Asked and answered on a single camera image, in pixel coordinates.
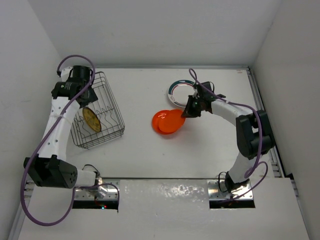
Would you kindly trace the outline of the white plate green red rim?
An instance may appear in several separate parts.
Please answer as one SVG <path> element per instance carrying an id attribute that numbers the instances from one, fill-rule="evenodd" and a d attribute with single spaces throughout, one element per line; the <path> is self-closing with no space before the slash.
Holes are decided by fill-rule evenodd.
<path id="1" fill-rule="evenodd" d="M 194 81 L 186 79 L 173 82 L 167 91 L 168 99 L 173 105 L 184 109 L 187 106 L 189 96 L 195 93 L 194 85 Z"/>

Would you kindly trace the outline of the large orange plate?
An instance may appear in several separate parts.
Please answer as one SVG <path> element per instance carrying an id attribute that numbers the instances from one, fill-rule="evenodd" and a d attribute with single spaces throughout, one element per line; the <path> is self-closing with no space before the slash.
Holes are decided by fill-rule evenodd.
<path id="1" fill-rule="evenodd" d="M 168 135 L 179 130 L 186 120 L 185 117 L 182 117 L 182 113 L 183 111 L 180 109 L 172 109 L 162 113 L 158 117 L 158 132 L 164 135 Z"/>

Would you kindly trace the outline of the olive brown plate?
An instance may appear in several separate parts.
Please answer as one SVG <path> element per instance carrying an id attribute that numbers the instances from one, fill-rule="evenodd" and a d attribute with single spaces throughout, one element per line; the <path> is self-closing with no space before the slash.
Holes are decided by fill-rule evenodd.
<path id="1" fill-rule="evenodd" d="M 101 122 L 97 115 L 89 108 L 84 107 L 82 109 L 82 115 L 87 125 L 96 133 L 102 130 Z"/>

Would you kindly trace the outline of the small orange plate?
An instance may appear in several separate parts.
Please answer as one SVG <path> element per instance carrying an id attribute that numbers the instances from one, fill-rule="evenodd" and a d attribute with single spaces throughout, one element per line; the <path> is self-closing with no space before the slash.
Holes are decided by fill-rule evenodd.
<path id="1" fill-rule="evenodd" d="M 156 133 L 158 133 L 160 135 L 169 135 L 169 134 L 173 134 L 177 131 L 177 129 L 175 129 L 174 131 L 171 131 L 171 132 L 163 132 L 159 128 L 159 120 L 169 112 L 170 112 L 170 110 L 160 110 L 153 116 L 152 121 L 151 121 L 151 125 L 152 125 L 153 130 Z"/>

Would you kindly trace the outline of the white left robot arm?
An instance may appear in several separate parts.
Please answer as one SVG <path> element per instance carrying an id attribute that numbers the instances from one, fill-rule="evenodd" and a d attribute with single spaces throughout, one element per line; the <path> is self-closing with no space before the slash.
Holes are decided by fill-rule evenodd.
<path id="1" fill-rule="evenodd" d="M 28 175 L 38 187 L 72 189 L 95 185 L 97 173 L 81 170 L 66 160 L 66 149 L 72 123 L 79 109 L 97 101 L 89 87 L 76 100 L 78 94 L 92 78 L 92 69 L 75 65 L 63 70 L 65 81 L 55 84 L 51 92 L 51 110 L 43 135 L 44 143 L 30 162 Z"/>

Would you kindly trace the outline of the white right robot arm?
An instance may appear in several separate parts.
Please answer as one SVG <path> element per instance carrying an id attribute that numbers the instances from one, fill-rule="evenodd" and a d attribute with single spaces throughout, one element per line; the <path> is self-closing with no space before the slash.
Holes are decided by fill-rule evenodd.
<path id="1" fill-rule="evenodd" d="M 231 192 L 245 185 L 260 163 L 261 156 L 275 146 L 275 138 L 266 111 L 255 110 L 241 103 L 230 102 L 214 93 L 210 82 L 193 85 L 182 113 L 184 118 L 200 117 L 203 111 L 219 116 L 235 126 L 238 155 L 225 173 L 224 186 Z"/>

